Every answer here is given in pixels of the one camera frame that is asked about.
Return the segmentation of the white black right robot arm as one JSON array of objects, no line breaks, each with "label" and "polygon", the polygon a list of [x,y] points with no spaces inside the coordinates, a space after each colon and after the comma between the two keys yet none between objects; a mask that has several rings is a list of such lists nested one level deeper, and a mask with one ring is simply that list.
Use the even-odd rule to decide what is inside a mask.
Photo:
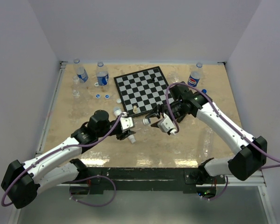
[{"label": "white black right robot arm", "polygon": [[166,97],[164,104],[155,106],[143,119],[144,125],[176,135],[178,122],[189,114],[210,127],[234,153],[232,158],[210,158],[201,163],[193,176],[197,184],[210,183],[217,175],[233,175],[245,181],[265,165],[267,141],[237,126],[207,94],[192,92],[192,87],[184,82],[171,84],[165,93],[170,93],[174,101],[170,103]]}]

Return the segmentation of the white Pocari Sweat cap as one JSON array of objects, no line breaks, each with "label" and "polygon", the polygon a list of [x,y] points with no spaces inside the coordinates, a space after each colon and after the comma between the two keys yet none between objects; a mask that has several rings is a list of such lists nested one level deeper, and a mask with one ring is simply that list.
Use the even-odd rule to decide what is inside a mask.
[{"label": "white Pocari Sweat cap", "polygon": [[144,118],[142,120],[143,125],[148,126],[151,124],[151,119],[150,118]]}]

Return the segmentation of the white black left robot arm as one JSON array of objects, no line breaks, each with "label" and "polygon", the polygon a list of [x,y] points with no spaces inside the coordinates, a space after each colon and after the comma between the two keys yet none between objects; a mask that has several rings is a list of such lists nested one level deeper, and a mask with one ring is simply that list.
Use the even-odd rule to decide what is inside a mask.
[{"label": "white black left robot arm", "polygon": [[109,120],[108,112],[97,110],[70,137],[55,148],[25,162],[11,162],[3,177],[4,195],[1,205],[14,205],[21,209],[39,194],[64,182],[83,183],[87,179],[87,167],[76,157],[115,135],[124,140],[134,134],[134,120],[126,112]]}]

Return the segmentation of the clear bottle without label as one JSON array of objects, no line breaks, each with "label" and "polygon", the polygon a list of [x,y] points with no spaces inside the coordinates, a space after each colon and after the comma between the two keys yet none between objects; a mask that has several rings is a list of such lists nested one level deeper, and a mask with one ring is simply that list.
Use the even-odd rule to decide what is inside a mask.
[{"label": "clear bottle without label", "polygon": [[177,72],[172,71],[167,74],[167,81],[169,84],[172,84],[172,83],[179,83],[181,79]]}]

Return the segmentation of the Pepsi labelled bottle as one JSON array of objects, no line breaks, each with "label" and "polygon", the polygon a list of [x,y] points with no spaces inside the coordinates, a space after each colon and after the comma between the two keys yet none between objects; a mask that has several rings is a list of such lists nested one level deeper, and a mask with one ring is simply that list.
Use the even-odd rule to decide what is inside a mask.
[{"label": "Pepsi labelled bottle", "polygon": [[197,87],[202,76],[203,76],[203,64],[198,62],[195,66],[191,68],[191,72],[187,82],[188,85]]}]

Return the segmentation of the crushed clear bottle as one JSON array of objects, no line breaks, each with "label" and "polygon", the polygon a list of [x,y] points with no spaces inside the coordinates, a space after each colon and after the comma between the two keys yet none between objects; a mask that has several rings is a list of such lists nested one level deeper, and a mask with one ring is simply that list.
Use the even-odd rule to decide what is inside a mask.
[{"label": "crushed clear bottle", "polygon": [[134,122],[134,128],[132,129],[133,131],[135,132],[140,131],[144,127],[142,120],[143,118],[140,116],[133,118],[133,122]]}]

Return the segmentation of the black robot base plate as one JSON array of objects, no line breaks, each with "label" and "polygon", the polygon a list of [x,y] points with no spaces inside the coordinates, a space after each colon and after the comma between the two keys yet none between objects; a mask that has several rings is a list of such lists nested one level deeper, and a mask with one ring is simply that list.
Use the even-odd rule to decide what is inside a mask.
[{"label": "black robot base plate", "polygon": [[77,180],[94,176],[90,180],[90,193],[101,194],[104,190],[113,190],[112,184],[103,178],[110,178],[118,191],[181,191],[195,194],[196,187],[214,182],[225,184],[221,176],[205,177],[197,168],[107,168],[88,167]]}]

